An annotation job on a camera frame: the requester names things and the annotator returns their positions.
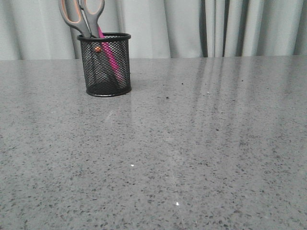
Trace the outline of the pink pen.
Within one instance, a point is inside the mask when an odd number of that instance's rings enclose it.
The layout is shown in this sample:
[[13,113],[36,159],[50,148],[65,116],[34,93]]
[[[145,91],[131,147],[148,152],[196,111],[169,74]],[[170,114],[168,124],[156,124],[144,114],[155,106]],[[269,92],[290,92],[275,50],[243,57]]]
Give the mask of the pink pen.
[[109,43],[108,42],[102,42],[102,47],[103,47],[103,50],[104,50],[106,56],[108,57],[109,64],[110,64],[110,66],[111,66],[111,68],[113,70],[113,73],[114,73],[114,75],[116,77],[116,80],[117,80],[117,82],[119,84],[119,87],[120,88],[126,87],[126,84],[123,81],[124,78],[123,78],[123,76],[121,75],[121,73],[119,71],[119,65],[118,65],[118,63],[117,63],[117,61],[116,61],[116,59],[114,57],[113,51],[112,51]]

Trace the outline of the grey orange scissors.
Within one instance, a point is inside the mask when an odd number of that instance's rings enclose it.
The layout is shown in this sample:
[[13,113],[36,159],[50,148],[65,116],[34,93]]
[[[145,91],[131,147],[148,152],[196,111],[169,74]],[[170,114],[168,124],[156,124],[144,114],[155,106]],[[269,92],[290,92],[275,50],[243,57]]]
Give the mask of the grey orange scissors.
[[100,38],[98,18],[105,7],[101,0],[95,11],[90,11],[85,0],[60,0],[59,10],[64,22],[80,32],[84,78],[87,86],[101,81],[101,67],[104,54],[103,46],[98,42]]

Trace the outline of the black mesh pen holder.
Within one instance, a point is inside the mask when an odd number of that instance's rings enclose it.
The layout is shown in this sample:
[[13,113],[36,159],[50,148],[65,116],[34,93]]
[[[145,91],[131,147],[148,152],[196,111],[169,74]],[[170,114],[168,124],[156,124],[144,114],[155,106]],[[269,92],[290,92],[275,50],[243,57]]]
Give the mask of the black mesh pen holder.
[[126,33],[104,33],[103,38],[99,38],[98,42],[108,42],[114,57],[119,65],[119,71],[124,78],[126,87],[120,88],[109,64],[108,57],[105,56],[102,61],[101,81],[92,86],[86,85],[86,92],[89,95],[97,97],[111,97],[123,95],[131,91],[130,83],[130,57],[129,57],[129,39],[130,34]]

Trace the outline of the grey curtain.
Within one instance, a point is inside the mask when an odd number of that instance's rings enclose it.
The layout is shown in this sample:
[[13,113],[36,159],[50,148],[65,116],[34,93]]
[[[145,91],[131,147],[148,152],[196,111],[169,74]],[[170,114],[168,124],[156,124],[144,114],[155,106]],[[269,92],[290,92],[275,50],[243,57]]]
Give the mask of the grey curtain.
[[[131,34],[132,58],[307,53],[304,0],[108,0],[99,25]],[[56,0],[0,3],[1,60],[80,58],[77,35]]]

